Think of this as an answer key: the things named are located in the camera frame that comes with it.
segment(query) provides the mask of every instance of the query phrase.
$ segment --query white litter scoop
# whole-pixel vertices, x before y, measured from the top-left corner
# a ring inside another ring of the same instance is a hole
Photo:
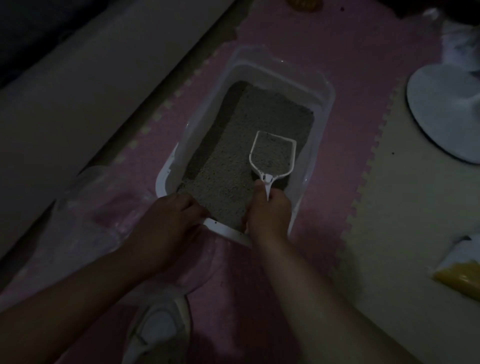
[[[267,132],[257,131],[249,154],[252,170],[265,183],[267,200],[273,182],[292,173],[297,142]]]

